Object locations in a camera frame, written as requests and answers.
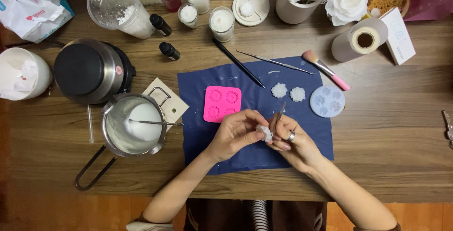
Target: blue cloth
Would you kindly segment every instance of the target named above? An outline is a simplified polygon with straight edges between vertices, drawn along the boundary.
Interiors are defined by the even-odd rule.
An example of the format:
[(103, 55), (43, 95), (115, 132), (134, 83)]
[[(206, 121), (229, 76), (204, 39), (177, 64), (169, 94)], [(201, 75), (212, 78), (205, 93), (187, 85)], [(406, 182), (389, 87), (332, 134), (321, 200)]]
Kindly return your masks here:
[[(189, 109), (183, 114), (184, 156), (188, 165), (212, 141), (219, 128), (219, 123), (206, 122), (203, 119), (205, 90), (208, 86), (240, 88), (242, 92), (241, 110), (258, 110), (265, 118), (271, 118), (279, 112), (286, 102), (285, 115), (294, 118), (306, 133), (314, 140), (321, 153), (333, 160), (333, 146), (330, 118), (317, 116), (310, 107), (310, 96), (323, 85), (319, 70), (311, 63), (305, 63), (301, 57), (288, 57), (275, 61), (290, 64), (316, 73), (310, 75), (266, 61), (244, 63), (244, 65), (263, 83), (266, 89), (256, 85), (234, 64), (225, 64), (206, 70), (179, 73), (179, 96)], [(283, 98), (272, 96), (271, 89), (277, 83), (286, 84), (288, 90)], [(289, 93), (292, 88), (305, 89), (306, 99), (294, 102)], [(242, 148), (232, 158), (215, 165), (208, 174), (218, 175), (235, 171), (255, 169), (286, 168), (290, 165), (275, 150), (263, 141)]]

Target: silver ring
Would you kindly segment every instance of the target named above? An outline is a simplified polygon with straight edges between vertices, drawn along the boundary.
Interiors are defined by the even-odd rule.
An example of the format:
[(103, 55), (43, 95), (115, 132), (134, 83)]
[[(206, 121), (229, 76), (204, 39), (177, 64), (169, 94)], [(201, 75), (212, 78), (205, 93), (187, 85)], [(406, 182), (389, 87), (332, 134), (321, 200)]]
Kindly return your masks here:
[(289, 135), (289, 138), (286, 140), (287, 142), (292, 142), (294, 140), (294, 136), (296, 135), (296, 132), (293, 130), (290, 130), (291, 135)]

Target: wooden floor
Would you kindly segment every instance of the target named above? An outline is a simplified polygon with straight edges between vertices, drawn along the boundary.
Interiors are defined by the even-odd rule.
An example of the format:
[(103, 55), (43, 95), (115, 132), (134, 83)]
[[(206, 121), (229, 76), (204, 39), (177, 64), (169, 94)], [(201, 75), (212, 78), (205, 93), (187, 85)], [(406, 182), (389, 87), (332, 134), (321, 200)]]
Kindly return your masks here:
[[(124, 231), (149, 197), (19, 193), (8, 181), (8, 102), (0, 99), (0, 231)], [(453, 203), (386, 204), (405, 231), (453, 231)], [(174, 221), (184, 226), (185, 209)], [(328, 231), (352, 231), (336, 203), (327, 210)]]

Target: hand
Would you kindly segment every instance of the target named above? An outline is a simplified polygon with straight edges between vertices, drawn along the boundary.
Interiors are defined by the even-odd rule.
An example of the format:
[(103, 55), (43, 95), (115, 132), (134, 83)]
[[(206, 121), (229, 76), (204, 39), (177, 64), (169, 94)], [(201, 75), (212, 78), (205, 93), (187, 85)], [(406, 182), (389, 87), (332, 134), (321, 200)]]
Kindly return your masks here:
[[(271, 131), (274, 128), (277, 117), (278, 113), (271, 120)], [(291, 135), (289, 130), (293, 130), (296, 133), (293, 141), (283, 141)], [(275, 135), (272, 141), (266, 144), (277, 150), (288, 163), (300, 172), (307, 173), (325, 160), (310, 136), (300, 127), (297, 121), (286, 115), (282, 115), (282, 118), (277, 122)]]
[(263, 139), (264, 134), (255, 131), (258, 124), (269, 126), (256, 110), (245, 109), (225, 116), (204, 154), (215, 163), (231, 158), (243, 147)]

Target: black dropper bottle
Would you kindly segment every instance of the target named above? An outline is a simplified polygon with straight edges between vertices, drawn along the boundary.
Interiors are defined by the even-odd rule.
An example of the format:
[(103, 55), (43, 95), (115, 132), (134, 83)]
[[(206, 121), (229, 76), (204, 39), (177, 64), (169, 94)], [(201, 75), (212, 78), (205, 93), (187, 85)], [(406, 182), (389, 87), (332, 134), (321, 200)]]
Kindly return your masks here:
[(150, 22), (164, 36), (169, 36), (172, 32), (171, 27), (167, 24), (167, 22), (157, 14), (151, 14)]
[(176, 61), (181, 57), (179, 51), (176, 50), (170, 43), (167, 42), (160, 43), (159, 49), (162, 52), (162, 54), (164, 54), (173, 61)]

